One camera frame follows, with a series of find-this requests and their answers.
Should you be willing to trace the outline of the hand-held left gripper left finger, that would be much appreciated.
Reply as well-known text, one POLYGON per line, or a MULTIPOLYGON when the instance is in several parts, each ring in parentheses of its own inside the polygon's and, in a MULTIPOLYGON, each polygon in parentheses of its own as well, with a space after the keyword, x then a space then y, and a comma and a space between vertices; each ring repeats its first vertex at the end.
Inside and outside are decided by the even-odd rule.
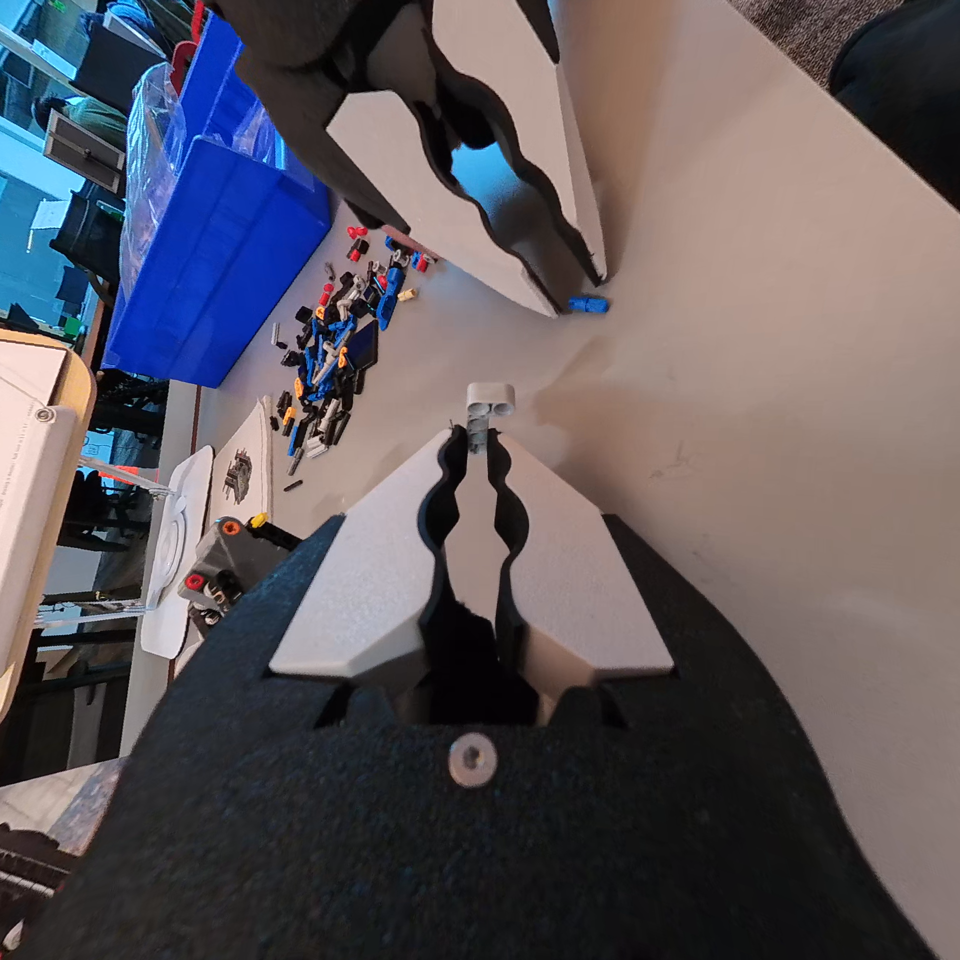
POLYGON ((430 666, 422 620, 449 587, 460 428, 442 429, 342 517, 269 662, 278 676, 401 697, 430 666))

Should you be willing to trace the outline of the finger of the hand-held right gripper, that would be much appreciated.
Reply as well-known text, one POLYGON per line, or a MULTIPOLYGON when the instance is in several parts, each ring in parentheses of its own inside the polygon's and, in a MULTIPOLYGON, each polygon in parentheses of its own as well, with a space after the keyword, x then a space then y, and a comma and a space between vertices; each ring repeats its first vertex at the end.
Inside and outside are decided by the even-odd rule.
POLYGON ((599 206, 549 2, 433 2, 431 38, 439 76, 484 117, 589 281, 605 282, 599 206))
POLYGON ((347 94, 327 132, 399 215, 402 234, 515 304, 559 315, 526 261, 498 244, 482 206, 441 174, 431 127, 397 93, 347 94))

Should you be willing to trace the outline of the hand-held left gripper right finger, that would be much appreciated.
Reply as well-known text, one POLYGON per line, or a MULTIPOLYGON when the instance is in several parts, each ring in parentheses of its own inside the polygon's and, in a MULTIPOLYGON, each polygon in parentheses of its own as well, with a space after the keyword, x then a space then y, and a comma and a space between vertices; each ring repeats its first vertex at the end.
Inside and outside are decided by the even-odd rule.
POLYGON ((508 550, 494 619, 501 663, 551 708, 569 690, 668 675, 674 659, 602 511, 498 431, 487 478, 508 550))

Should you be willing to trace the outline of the partly built lego model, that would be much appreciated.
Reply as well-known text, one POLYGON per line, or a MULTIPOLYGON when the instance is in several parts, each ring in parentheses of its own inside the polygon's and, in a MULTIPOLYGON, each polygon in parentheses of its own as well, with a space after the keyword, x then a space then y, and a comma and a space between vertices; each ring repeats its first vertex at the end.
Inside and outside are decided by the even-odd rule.
POLYGON ((270 522, 264 512, 243 522, 217 519, 200 539, 194 560, 177 584, 190 622, 205 639, 239 600, 265 579, 302 540, 270 522))

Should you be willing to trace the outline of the grey lego beam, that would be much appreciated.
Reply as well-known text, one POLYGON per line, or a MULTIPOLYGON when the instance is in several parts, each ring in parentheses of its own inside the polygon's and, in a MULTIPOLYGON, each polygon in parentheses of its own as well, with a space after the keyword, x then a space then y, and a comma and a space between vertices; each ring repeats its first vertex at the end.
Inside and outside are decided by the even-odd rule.
POLYGON ((471 455, 486 452, 490 422, 508 417, 516 408, 516 392, 506 382, 473 382, 466 389, 465 432, 467 450, 471 455))

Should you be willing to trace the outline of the lego instruction booklet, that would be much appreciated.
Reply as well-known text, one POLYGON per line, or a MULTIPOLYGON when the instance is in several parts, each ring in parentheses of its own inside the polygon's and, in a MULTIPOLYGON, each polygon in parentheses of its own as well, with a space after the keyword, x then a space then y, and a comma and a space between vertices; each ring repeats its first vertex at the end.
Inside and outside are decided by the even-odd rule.
POLYGON ((215 454, 205 527, 226 517, 245 523, 273 513, 273 412, 273 398, 269 394, 259 398, 215 454))

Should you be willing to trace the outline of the pile of small lego pieces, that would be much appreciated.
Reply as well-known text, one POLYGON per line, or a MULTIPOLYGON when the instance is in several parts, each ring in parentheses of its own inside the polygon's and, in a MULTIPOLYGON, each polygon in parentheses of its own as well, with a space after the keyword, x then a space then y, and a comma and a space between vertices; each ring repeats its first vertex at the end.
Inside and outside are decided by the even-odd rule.
POLYGON ((271 343, 292 377, 267 425, 283 443, 284 491, 302 485, 304 462, 332 450, 354 415, 354 404, 378 365, 380 341, 402 306, 414 302, 437 254, 386 234, 377 239, 358 223, 345 229, 341 257, 323 263, 316 296, 286 327, 274 323, 271 343))

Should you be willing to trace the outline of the lego set box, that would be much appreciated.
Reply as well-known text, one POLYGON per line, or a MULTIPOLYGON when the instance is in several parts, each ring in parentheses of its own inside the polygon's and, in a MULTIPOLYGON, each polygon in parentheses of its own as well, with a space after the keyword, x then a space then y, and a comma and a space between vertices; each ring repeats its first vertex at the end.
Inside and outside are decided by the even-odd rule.
POLYGON ((125 764, 111 759, 2 787, 2 958, 18 955, 76 871, 125 764))

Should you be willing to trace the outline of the red plastic crate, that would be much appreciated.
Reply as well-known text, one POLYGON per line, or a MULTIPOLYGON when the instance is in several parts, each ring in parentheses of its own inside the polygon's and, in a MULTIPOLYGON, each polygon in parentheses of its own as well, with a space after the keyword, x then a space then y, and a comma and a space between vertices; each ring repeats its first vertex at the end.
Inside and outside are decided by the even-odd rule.
POLYGON ((171 60, 171 85, 177 95, 181 95, 187 73, 198 51, 206 27, 207 8, 204 2, 197 1, 190 22, 190 37, 174 46, 171 60))

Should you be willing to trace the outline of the clear plastic bag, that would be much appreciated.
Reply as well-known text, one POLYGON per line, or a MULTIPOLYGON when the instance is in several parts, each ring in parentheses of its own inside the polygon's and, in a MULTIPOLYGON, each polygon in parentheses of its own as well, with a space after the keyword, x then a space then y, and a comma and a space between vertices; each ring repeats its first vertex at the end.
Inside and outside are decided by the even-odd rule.
POLYGON ((133 89, 126 125, 125 219, 119 242, 120 289, 129 298, 196 138, 286 170, 286 148, 266 108, 234 64, 202 66, 181 93, 169 63, 151 66, 133 89))

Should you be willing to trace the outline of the blue storage bin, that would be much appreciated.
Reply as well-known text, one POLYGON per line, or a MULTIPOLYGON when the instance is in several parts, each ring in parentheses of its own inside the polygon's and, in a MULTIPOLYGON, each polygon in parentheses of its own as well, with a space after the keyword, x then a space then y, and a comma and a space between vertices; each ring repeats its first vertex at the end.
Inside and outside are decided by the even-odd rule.
MULTIPOLYGON (((242 51, 210 17, 183 87, 203 66, 236 71, 242 51)), ((119 285, 104 367, 222 383, 330 229, 328 189, 282 142, 285 171, 193 141, 131 296, 119 285)))

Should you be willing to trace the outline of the black office chair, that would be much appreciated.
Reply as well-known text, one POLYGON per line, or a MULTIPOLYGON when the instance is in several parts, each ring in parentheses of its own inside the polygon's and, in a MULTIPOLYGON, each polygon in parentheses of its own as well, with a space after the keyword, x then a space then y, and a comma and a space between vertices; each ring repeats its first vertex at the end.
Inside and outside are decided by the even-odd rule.
POLYGON ((72 192, 63 224, 49 247, 76 268, 117 285, 124 219, 123 201, 87 180, 72 192))

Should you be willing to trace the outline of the person's dark trouser leg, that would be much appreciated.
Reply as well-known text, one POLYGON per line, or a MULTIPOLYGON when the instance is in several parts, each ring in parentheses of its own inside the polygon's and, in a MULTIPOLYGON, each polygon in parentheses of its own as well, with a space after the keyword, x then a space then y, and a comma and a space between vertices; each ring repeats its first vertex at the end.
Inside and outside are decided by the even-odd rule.
POLYGON ((959 3, 912 1, 860 27, 829 94, 959 208, 959 3))

